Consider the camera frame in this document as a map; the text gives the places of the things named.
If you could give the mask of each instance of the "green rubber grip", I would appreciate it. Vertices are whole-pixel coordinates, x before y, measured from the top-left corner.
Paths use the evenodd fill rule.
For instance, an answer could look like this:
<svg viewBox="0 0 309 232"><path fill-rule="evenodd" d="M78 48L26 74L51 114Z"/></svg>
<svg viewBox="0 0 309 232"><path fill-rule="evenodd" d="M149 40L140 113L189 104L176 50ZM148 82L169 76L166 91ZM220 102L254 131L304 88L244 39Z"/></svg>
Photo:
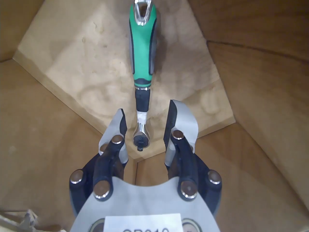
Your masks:
<svg viewBox="0 0 309 232"><path fill-rule="evenodd" d="M136 87L149 87L155 66L157 45L156 35L157 11L152 5L148 22L141 26L135 21L134 5L129 16L130 27L130 58Z"/></svg>

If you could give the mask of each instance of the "hanging hole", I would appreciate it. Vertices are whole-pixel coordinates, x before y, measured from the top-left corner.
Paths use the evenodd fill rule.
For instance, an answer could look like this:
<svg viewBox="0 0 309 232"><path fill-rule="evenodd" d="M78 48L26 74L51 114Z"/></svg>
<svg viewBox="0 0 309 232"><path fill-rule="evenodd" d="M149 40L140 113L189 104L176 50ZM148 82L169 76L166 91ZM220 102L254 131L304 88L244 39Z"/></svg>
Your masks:
<svg viewBox="0 0 309 232"><path fill-rule="evenodd" d="M140 2L138 4L139 14L143 18L146 16L147 7L148 7L148 4L145 2Z"/></svg>

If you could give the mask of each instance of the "gripper jaw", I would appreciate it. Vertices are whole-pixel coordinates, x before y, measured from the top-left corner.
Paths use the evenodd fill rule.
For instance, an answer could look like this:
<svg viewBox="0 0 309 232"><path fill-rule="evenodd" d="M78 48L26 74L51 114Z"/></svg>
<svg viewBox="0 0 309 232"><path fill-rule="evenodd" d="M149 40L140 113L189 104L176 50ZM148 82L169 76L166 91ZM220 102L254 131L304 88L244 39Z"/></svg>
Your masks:
<svg viewBox="0 0 309 232"><path fill-rule="evenodd" d="M123 112L123 109L118 109L98 143L98 153L100 155L103 154L105 146L107 146L113 136L122 135L123 138L125 138L126 132L127 122L125 113ZM119 152L119 159L122 164L128 162L128 151L126 148L126 143L122 146Z"/></svg>
<svg viewBox="0 0 309 232"><path fill-rule="evenodd" d="M164 163L168 167L171 166L175 155L175 145L171 140L171 134L175 130L182 131L194 153L198 135L197 121L187 105L177 100L171 100L163 137L166 149Z"/></svg>

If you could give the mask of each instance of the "white label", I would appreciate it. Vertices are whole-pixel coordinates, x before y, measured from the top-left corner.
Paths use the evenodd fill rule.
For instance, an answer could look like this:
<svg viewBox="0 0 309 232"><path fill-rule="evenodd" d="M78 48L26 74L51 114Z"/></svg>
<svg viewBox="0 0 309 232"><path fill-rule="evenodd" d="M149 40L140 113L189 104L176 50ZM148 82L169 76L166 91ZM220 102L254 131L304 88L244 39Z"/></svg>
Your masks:
<svg viewBox="0 0 309 232"><path fill-rule="evenodd" d="M107 216L104 232L183 232L180 213Z"/></svg>

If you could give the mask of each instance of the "metal pin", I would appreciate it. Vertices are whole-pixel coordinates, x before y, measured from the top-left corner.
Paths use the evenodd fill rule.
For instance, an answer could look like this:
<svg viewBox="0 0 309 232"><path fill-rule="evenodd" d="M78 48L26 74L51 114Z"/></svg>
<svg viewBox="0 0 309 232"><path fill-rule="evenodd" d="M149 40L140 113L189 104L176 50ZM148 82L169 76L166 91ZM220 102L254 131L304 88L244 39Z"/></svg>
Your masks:
<svg viewBox="0 0 309 232"><path fill-rule="evenodd" d="M70 176L70 182L77 184L82 181L84 172L81 169L75 170Z"/></svg>
<svg viewBox="0 0 309 232"><path fill-rule="evenodd" d="M101 147L100 147L100 152L104 152L106 147L107 147L108 144L103 144Z"/></svg>
<svg viewBox="0 0 309 232"><path fill-rule="evenodd" d="M213 184L220 184L221 183L221 176L215 170L209 170L209 172L208 172L208 179Z"/></svg>
<svg viewBox="0 0 309 232"><path fill-rule="evenodd" d="M115 135L112 138L112 143L113 144L119 144L123 141L123 137L121 135Z"/></svg>
<svg viewBox="0 0 309 232"><path fill-rule="evenodd" d="M177 139L177 140L181 140L183 139L183 132L181 132L180 130L175 130L172 132L172 136Z"/></svg>
<svg viewBox="0 0 309 232"><path fill-rule="evenodd" d="M193 199L197 196L197 186L192 181L183 181L180 185L180 190L185 198Z"/></svg>
<svg viewBox="0 0 309 232"><path fill-rule="evenodd" d="M108 181L99 181L94 187L93 187L93 194L95 198L102 199L107 197L109 194L109 191L111 189L111 186Z"/></svg>

